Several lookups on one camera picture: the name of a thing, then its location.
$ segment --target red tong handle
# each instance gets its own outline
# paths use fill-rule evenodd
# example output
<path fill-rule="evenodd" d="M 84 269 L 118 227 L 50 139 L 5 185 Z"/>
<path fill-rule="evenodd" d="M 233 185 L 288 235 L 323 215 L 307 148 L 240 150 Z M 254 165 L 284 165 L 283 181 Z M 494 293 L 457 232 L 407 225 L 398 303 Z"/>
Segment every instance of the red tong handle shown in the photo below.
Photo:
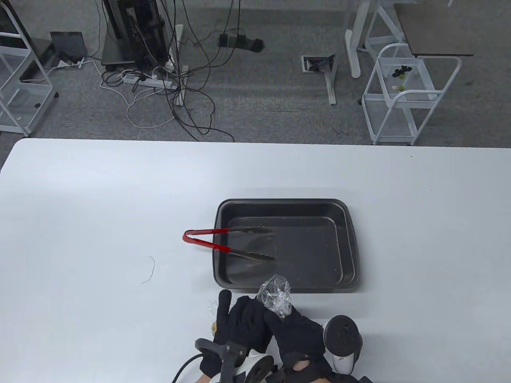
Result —
<path fill-rule="evenodd" d="M 193 245 L 208 247 L 213 250 L 219 250 L 223 253 L 230 253 L 231 248 L 223 245 L 217 245 L 208 241 L 198 240 L 197 238 L 190 238 L 189 235 L 204 235 L 204 234 L 227 234 L 230 229 L 206 229 L 206 230 L 187 230 L 183 234 L 183 241 Z"/>

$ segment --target black monitor stand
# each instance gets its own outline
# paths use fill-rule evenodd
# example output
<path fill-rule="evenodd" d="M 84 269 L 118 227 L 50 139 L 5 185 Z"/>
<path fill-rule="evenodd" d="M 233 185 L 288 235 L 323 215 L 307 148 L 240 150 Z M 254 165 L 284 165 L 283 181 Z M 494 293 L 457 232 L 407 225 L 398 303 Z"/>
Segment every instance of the black monitor stand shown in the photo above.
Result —
<path fill-rule="evenodd" d="M 109 21 L 108 29 L 105 34 L 105 44 L 103 45 L 101 65 L 122 66 L 134 63 L 135 59 L 130 42 L 127 41 L 127 39 L 117 38 L 114 33 L 114 28 Z"/>

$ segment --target black glove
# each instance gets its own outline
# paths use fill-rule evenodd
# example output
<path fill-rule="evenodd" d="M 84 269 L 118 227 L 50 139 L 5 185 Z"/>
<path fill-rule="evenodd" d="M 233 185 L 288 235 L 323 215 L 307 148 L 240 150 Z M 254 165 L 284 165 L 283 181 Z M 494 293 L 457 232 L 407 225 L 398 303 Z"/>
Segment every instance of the black glove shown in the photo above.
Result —
<path fill-rule="evenodd" d="M 298 361 L 310 360 L 319 377 L 324 378 L 332 372 L 332 367 L 323 356 L 323 327 L 304 317 L 294 307 L 291 309 L 291 315 L 285 319 L 269 310 L 264 314 L 264 320 L 277 341 L 282 363 L 292 369 Z"/>
<path fill-rule="evenodd" d="M 263 353 L 268 348 L 272 333 L 264 321 L 267 311 L 264 305 L 247 296 L 240 297 L 229 312 L 232 294 L 222 290 L 218 295 L 217 331 L 213 342 L 224 345 L 228 341 L 235 342 L 247 348 Z M 220 373 L 222 361 L 218 354 L 212 351 L 204 353 L 200 370 L 212 378 Z"/>

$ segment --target metal tongs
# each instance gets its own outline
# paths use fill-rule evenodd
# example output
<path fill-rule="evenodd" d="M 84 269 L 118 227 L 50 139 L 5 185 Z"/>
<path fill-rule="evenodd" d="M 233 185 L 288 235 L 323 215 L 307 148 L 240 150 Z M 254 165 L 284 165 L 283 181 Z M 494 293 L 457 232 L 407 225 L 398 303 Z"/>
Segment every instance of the metal tongs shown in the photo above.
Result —
<path fill-rule="evenodd" d="M 234 232 L 241 233 L 252 233 L 252 234 L 272 234 L 272 231 L 265 227 L 245 227 L 241 229 L 206 229 L 206 230 L 187 230 L 183 234 L 183 241 L 208 247 L 213 250 L 218 250 L 222 253 L 237 255 L 238 257 L 247 258 L 251 260 L 255 260 L 257 262 L 272 262 L 275 261 L 275 258 L 269 255 L 258 254 L 253 252 L 246 252 L 242 250 L 232 249 L 228 246 L 217 245 L 212 242 L 207 242 L 203 240 L 198 240 L 196 238 L 190 238 L 189 235 L 206 235 L 206 234 L 228 234 Z"/>

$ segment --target metal shelf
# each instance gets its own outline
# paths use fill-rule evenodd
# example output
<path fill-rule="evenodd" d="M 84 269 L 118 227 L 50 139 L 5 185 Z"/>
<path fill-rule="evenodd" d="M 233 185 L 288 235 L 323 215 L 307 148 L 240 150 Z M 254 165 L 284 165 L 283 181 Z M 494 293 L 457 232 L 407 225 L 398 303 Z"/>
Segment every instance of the metal shelf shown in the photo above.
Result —
<path fill-rule="evenodd" d="M 25 44 L 25 48 L 0 46 L 0 131 L 28 136 L 48 109 L 56 92 L 23 34 L 12 7 L 1 0 L 0 6 L 17 30 L 17 33 L 0 32 L 0 37 L 19 39 Z M 22 81 L 22 76 L 33 63 L 39 68 L 41 79 Z"/>
<path fill-rule="evenodd" d="M 389 111 L 382 94 L 364 94 L 362 108 L 369 135 L 373 141 L 376 139 L 379 129 L 383 129 L 379 138 L 380 142 L 411 142 L 417 134 L 417 127 L 410 109 L 393 109 L 385 125 L 382 126 Z"/>
<path fill-rule="evenodd" d="M 396 69 L 407 66 L 412 70 L 404 75 L 404 78 L 393 77 L 392 74 Z M 376 73 L 380 80 L 380 85 L 385 96 L 385 102 L 389 108 L 392 107 L 394 99 L 400 93 L 400 87 L 403 91 L 406 89 L 413 90 L 435 90 L 431 77 L 422 59 L 402 58 L 402 57 L 380 57 L 376 61 Z M 398 99 L 396 108 L 412 108 L 412 109 L 431 109 L 437 99 L 436 94 L 407 94 Z"/>

